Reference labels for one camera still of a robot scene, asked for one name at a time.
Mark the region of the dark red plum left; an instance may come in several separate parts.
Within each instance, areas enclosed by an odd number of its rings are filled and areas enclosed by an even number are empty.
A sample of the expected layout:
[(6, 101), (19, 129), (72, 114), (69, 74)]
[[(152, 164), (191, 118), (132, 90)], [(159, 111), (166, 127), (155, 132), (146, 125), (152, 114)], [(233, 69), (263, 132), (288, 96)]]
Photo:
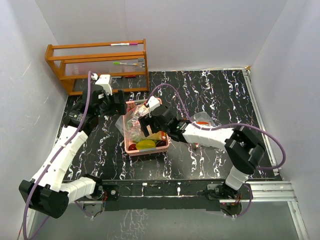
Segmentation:
[(131, 144), (129, 147), (128, 147), (128, 150), (129, 151), (135, 151), (135, 150), (137, 150), (137, 148), (136, 148), (136, 144)]

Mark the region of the yellow mango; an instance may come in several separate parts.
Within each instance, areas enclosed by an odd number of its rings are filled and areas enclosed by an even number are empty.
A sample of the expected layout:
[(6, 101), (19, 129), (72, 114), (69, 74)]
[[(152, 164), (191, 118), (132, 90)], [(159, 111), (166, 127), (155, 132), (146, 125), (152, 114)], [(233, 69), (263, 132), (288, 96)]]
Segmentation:
[(148, 140), (156, 140), (156, 141), (160, 141), (163, 139), (163, 132), (159, 131), (157, 133), (152, 133), (150, 134), (148, 137), (146, 137)]

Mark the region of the clear zip bag orange zipper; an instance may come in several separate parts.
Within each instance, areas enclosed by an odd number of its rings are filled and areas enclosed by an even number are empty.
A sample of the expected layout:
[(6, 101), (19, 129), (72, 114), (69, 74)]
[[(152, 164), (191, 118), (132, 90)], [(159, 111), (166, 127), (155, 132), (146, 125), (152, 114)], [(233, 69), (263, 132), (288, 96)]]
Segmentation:
[(149, 114), (149, 109), (144, 104), (136, 105), (124, 117), (124, 133), (131, 141), (139, 142), (145, 139), (139, 118)]

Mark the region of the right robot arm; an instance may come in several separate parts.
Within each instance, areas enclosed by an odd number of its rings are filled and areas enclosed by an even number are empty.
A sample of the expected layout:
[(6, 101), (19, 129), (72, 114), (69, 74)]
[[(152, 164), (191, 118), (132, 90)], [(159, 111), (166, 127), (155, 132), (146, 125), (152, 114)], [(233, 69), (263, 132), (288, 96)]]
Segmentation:
[(234, 199), (239, 195), (266, 151), (262, 142), (244, 126), (209, 131), (206, 125), (195, 126), (190, 120), (177, 119), (164, 105), (139, 117), (138, 121), (146, 137), (164, 132), (173, 141), (212, 147), (228, 154), (233, 166), (223, 184), (206, 190), (212, 198)]

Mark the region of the black base bar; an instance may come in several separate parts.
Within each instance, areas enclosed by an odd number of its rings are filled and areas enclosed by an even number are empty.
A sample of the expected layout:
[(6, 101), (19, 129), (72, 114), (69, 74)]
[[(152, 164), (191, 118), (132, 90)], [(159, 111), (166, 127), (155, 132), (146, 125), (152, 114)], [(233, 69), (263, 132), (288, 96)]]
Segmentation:
[(223, 180), (104, 180), (105, 209), (220, 211), (221, 201), (239, 201)]

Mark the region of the pink plastic basket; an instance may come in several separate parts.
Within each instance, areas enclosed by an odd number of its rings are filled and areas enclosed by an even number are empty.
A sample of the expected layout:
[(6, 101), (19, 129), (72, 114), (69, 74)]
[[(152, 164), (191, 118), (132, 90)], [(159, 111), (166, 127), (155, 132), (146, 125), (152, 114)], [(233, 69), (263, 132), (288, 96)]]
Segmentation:
[[(144, 103), (145, 103), (144, 100), (127, 101), (126, 102), (126, 104), (127, 104), (127, 112), (129, 110), (133, 109), (135, 106), (141, 105), (141, 104), (144, 104)], [(140, 142), (142, 140), (147, 140), (147, 137), (145, 137), (145, 139), (141, 139), (140, 141), (132, 141), (132, 140), (128, 139), (126, 137), (125, 132), (124, 132), (124, 130), (125, 130), (124, 129), (124, 123), (125, 123), (124, 118), (125, 118), (125, 115), (120, 120), (121, 124), (118, 127), (118, 129), (121, 131), (121, 133), (122, 133), (122, 135), (124, 137), (124, 150), (129, 156), (133, 157), (133, 156), (142, 156), (142, 155), (148, 155), (148, 154), (156, 154), (156, 153), (166, 152), (168, 150), (169, 145), (170, 145), (170, 138), (166, 133), (163, 132), (162, 140), (153, 140), (153, 141), (155, 142), (155, 144), (157, 144), (157, 142), (159, 142), (159, 141), (166, 141), (166, 146), (143, 149), (143, 150), (129, 151), (128, 147), (131, 144), (137, 144), (138, 142)]]

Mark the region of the dark red plum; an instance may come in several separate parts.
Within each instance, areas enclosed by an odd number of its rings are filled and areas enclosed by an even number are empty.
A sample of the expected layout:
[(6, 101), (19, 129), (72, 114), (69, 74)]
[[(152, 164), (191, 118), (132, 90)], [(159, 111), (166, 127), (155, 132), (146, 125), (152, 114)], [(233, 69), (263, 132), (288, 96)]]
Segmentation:
[(128, 147), (128, 150), (129, 151), (135, 151), (135, 150), (137, 150), (137, 148), (136, 148), (136, 144), (131, 144), (129, 147)]
[(164, 147), (167, 145), (167, 142), (165, 140), (161, 140), (161, 141), (158, 141), (157, 144), (156, 144), (156, 147)]

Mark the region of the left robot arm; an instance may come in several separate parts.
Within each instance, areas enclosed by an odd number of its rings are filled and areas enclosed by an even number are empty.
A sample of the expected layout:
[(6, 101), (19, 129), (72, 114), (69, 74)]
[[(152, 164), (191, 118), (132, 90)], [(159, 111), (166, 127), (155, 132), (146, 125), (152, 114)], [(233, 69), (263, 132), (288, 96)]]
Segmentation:
[(63, 180), (78, 150), (97, 127), (99, 119), (124, 115), (126, 112), (123, 90), (107, 93), (99, 84), (91, 84), (85, 89), (66, 117), (59, 138), (43, 165), (31, 180), (20, 183), (18, 189), (26, 206), (57, 219), (70, 203), (80, 198), (99, 199), (104, 189), (99, 177), (85, 174), (70, 183), (64, 183)]

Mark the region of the green marker pen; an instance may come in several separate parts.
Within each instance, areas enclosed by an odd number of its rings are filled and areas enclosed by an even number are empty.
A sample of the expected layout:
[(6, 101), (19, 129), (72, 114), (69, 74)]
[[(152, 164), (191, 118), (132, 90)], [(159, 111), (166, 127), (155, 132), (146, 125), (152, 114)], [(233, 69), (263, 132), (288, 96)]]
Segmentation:
[(126, 65), (126, 66), (138, 66), (138, 63), (131, 63), (131, 62), (112, 62), (114, 65)]

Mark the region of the wooden shelf rack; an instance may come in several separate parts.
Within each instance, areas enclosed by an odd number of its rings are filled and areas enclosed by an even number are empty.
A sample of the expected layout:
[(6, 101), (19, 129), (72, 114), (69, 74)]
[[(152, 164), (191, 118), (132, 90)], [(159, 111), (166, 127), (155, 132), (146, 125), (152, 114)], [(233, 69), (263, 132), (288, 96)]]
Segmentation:
[[(110, 44), (116, 43), (138, 43), (138, 45), (110, 46)], [(89, 71), (98, 76), (110, 75), (121, 79), (142, 77), (145, 80), (145, 84), (142, 86), (123, 84), (119, 88), (124, 92), (147, 92), (150, 89), (145, 38), (98, 43), (49, 44), (44, 58), (69, 96), (82, 94), (81, 90), (75, 89), (76, 82), (87, 78)], [(113, 62), (138, 63), (138, 58), (145, 59), (145, 67), (113, 64)]]

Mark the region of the pink white marker pen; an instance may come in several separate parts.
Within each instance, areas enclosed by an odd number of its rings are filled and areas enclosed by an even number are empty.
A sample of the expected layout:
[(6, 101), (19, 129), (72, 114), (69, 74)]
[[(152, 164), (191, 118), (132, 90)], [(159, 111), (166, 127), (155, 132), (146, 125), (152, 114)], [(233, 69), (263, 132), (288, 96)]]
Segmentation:
[(137, 42), (122, 42), (122, 43), (111, 43), (111, 47), (116, 47), (116, 46), (137, 46)]

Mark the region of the dark red plum right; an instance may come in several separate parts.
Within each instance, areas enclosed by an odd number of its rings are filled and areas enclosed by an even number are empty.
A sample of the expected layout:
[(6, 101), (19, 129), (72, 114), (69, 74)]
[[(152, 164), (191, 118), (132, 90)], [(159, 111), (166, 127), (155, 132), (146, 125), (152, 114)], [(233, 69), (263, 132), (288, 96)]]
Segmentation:
[(161, 140), (161, 141), (158, 141), (157, 144), (156, 144), (156, 147), (164, 147), (167, 145), (167, 142), (165, 140)]

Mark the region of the yellow starfruit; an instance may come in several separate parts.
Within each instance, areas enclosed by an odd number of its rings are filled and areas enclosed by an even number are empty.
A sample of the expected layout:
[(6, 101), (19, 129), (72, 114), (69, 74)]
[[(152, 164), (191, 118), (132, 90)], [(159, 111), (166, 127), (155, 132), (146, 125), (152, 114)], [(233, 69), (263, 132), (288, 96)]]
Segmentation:
[(153, 149), (155, 147), (156, 147), (156, 143), (150, 139), (145, 139), (145, 140), (139, 141), (135, 145), (135, 148), (137, 150)]

